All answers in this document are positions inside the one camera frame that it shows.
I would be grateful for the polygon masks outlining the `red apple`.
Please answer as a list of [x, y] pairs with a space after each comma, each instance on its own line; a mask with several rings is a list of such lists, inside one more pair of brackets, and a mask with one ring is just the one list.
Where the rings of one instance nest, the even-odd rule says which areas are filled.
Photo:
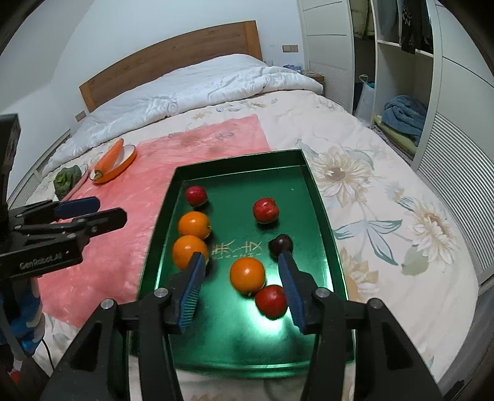
[[264, 287], [255, 295], [254, 302], [259, 312], [270, 320], [283, 317], [288, 308], [284, 289], [279, 285]]
[[202, 188], [200, 185], [187, 187], [185, 196], [187, 203], [191, 205], [191, 207], [199, 207], [208, 201], [207, 192], [205, 188]]
[[270, 224], [278, 218], [280, 210], [273, 198], [264, 197], [254, 202], [253, 214], [258, 223]]

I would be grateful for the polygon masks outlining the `orange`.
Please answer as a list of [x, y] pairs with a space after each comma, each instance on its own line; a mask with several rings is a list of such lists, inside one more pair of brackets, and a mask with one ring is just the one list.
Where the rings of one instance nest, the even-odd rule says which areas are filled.
[[194, 252], [200, 252], [205, 259], [205, 263], [208, 263], [208, 246], [202, 239], [193, 235], [180, 236], [179, 239], [173, 243], [173, 264], [179, 270], [184, 271]]
[[242, 257], [231, 265], [229, 279], [238, 293], [247, 296], [264, 287], [266, 270], [264, 265], [254, 257]]
[[199, 211], [190, 211], [178, 221], [178, 233], [180, 236], [190, 235], [204, 240], [210, 235], [211, 231], [210, 219]]

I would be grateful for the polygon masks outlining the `green leafy vegetable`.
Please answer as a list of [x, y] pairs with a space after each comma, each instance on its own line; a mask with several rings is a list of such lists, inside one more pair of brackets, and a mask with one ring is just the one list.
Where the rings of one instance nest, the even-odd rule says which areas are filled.
[[54, 192], [59, 200], [63, 198], [72, 188], [72, 186], [80, 179], [81, 170], [78, 165], [65, 167], [54, 178]]

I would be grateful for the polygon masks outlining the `pink plastic sheet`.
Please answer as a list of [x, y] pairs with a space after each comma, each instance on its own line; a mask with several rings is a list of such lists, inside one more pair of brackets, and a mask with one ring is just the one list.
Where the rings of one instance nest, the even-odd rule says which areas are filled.
[[44, 312], [79, 327], [105, 298], [121, 303], [135, 300], [149, 241], [174, 170], [268, 149], [260, 121], [252, 114], [143, 141], [136, 148], [136, 159], [120, 176], [105, 185], [86, 182], [76, 197], [95, 196], [104, 210], [121, 207], [127, 222], [119, 230], [91, 239], [79, 265], [39, 279]]

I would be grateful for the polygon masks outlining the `carrot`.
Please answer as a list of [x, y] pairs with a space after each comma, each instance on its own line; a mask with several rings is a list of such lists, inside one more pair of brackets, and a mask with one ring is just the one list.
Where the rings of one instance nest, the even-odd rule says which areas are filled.
[[97, 180], [111, 171], [113, 165], [121, 154], [123, 149], [124, 139], [118, 139], [112, 147], [101, 157], [94, 166], [94, 174], [92, 180]]

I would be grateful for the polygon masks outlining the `orange rimmed plate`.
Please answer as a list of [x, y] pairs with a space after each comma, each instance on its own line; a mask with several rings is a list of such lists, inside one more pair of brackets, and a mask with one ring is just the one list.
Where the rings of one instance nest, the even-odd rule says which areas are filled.
[[108, 166], [105, 171], [92, 170], [90, 180], [95, 185], [104, 185], [116, 179], [135, 161], [136, 156], [135, 145], [123, 145], [119, 155], [115, 157], [113, 165]]

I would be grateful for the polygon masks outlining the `floral bed cover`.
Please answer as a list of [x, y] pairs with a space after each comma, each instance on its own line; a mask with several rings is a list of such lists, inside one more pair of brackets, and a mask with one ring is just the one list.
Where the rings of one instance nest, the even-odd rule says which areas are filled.
[[[302, 150], [334, 231], [347, 294], [381, 298], [435, 378], [458, 354], [473, 320], [478, 283], [461, 231], [436, 194], [377, 134], [309, 90], [279, 90], [209, 105], [129, 131], [60, 165], [34, 201], [53, 199], [54, 177], [93, 164], [116, 139], [136, 145], [256, 115], [268, 150]], [[60, 361], [80, 326], [44, 313], [42, 368]]]

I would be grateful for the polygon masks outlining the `green rectangular tray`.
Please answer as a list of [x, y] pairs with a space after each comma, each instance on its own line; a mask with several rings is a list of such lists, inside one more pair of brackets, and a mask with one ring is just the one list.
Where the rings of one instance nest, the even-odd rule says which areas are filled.
[[177, 368], [233, 378], [284, 378], [307, 371], [314, 336], [304, 335], [279, 301], [257, 302], [281, 280], [270, 241], [293, 245], [292, 256], [317, 285], [346, 296], [327, 212], [301, 150], [217, 159], [176, 168], [144, 264], [139, 295], [177, 275], [178, 253], [195, 234], [186, 192], [199, 186], [210, 225], [206, 277], [193, 320], [171, 338]]

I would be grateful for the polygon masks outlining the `white slatted door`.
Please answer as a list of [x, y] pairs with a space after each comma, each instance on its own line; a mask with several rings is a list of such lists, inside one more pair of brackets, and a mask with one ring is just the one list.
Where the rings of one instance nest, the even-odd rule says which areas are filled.
[[493, 275], [493, 162], [437, 113], [418, 171], [448, 206], [469, 246], [477, 279]]

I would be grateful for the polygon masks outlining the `white plastic bag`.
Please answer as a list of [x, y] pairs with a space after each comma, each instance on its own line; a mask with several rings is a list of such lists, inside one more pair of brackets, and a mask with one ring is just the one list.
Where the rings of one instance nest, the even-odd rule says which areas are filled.
[[374, 83], [368, 80], [367, 74], [360, 74], [359, 80], [362, 83], [362, 91], [354, 115], [363, 124], [369, 126], [373, 117], [375, 87]]

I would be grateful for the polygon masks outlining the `white duvet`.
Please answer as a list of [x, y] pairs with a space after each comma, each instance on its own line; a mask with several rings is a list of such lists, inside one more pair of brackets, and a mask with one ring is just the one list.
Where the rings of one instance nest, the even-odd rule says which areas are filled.
[[96, 108], [57, 148], [42, 176], [110, 139], [161, 119], [279, 90], [321, 94], [323, 87], [295, 70], [269, 66], [240, 53], [176, 69]]

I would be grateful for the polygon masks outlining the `blue towel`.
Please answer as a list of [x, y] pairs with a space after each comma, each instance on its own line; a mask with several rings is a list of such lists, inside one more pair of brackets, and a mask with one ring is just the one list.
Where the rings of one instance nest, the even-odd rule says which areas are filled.
[[408, 95], [397, 95], [383, 107], [382, 122], [409, 137], [418, 146], [427, 114], [426, 106]]

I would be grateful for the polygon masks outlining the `wooden headboard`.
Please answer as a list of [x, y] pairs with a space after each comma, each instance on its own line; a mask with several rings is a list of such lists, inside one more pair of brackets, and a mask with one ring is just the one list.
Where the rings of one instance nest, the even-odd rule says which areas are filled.
[[178, 68], [241, 53], [262, 59], [256, 21], [227, 23], [183, 33], [143, 48], [80, 85], [88, 111]]

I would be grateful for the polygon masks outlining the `white wardrobe shelving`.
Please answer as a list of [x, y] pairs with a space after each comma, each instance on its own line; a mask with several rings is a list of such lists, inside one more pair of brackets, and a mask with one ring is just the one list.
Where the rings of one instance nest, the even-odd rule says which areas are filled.
[[413, 139], [398, 133], [394, 148], [416, 170], [493, 170], [493, 72], [472, 35], [443, 1], [417, 1], [428, 43], [405, 51], [404, 4], [371, 3], [376, 33], [374, 116], [399, 95], [425, 106]]

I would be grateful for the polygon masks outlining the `hanging dark clothes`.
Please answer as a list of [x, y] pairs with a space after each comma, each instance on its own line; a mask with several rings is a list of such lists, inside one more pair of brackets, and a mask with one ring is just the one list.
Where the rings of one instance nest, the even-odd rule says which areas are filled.
[[433, 53], [433, 33], [425, 0], [403, 0], [400, 47], [406, 53], [416, 50]]

